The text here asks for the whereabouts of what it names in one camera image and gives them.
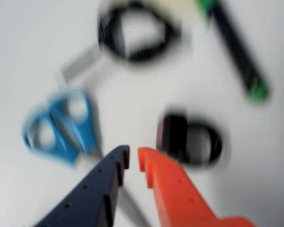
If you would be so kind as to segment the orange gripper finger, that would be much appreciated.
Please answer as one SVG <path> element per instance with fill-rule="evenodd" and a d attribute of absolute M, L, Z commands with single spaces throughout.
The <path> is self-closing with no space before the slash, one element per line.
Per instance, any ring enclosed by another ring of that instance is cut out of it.
<path fill-rule="evenodd" d="M 252 227 L 245 217 L 218 218 L 184 169 L 161 152 L 138 148 L 140 170 L 153 190 L 162 227 Z"/>

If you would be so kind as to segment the navy gripper finger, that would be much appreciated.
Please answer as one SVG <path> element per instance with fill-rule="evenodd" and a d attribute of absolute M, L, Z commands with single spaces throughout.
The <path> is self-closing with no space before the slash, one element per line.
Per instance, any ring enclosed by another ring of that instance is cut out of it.
<path fill-rule="evenodd" d="M 121 145 L 106 155 L 36 226 L 111 227 L 118 190 L 129 168 L 130 147 Z"/>

